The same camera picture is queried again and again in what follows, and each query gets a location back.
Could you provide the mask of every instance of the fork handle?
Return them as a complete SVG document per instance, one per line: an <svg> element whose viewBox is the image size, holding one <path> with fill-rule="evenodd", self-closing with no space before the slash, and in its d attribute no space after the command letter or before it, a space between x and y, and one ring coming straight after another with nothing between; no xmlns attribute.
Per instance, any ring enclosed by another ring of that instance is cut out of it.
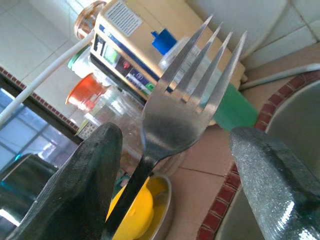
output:
<svg viewBox="0 0 320 240"><path fill-rule="evenodd" d="M148 157L144 157L144 155L142 155L132 177L104 224L104 230L100 240L112 240L131 204L135 200L138 192L144 185L156 164L157 163L152 159L148 159Z"/></svg>

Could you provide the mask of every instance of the stainless steel fork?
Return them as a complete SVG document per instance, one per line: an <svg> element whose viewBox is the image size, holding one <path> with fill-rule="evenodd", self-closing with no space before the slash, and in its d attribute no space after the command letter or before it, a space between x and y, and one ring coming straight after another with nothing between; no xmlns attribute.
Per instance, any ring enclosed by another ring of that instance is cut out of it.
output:
<svg viewBox="0 0 320 240"><path fill-rule="evenodd" d="M147 177L152 173L156 164L168 156L186 150L199 140L225 94L231 76L237 66L247 32L242 35L205 107L199 107L201 97L217 68L224 50L227 47L228 41L231 38L232 32L226 37L216 57L208 66L202 79L199 80L191 95L186 94L186 90L195 71L214 42L221 26L213 33L212 37L200 51L173 92L166 92L167 87L174 79L178 69L211 19L212 16L202 24L200 29L186 43L184 48L164 72L144 106L141 128L141 138L144 146L143 155L120 199L105 223L105 228L101 237L102 240L112 239L139 190Z"/></svg>

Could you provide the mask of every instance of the metal sink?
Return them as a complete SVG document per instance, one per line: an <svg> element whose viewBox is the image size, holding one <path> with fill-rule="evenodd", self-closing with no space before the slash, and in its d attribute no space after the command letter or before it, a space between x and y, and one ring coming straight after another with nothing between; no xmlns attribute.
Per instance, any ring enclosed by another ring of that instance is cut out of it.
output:
<svg viewBox="0 0 320 240"><path fill-rule="evenodd" d="M320 81L287 99L266 132L282 140L320 180ZM215 239L264 240L242 189L234 196Z"/></svg>

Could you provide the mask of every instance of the blue cap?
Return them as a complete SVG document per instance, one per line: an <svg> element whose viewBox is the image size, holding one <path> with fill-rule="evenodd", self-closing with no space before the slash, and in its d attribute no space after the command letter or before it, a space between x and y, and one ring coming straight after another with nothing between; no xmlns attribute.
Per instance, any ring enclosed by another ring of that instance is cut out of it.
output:
<svg viewBox="0 0 320 240"><path fill-rule="evenodd" d="M174 36L165 28L158 34L152 31L151 34L155 37L152 45L162 54L165 55L177 42Z"/></svg>

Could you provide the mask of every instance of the window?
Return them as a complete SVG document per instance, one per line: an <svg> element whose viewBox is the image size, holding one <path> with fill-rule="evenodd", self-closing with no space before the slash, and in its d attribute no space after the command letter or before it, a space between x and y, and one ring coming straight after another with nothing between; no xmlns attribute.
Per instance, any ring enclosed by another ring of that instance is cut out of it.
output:
<svg viewBox="0 0 320 240"><path fill-rule="evenodd" d="M0 88L0 111L14 97ZM77 148L77 144L21 104L0 127L0 171L24 154L38 154L60 167Z"/></svg>

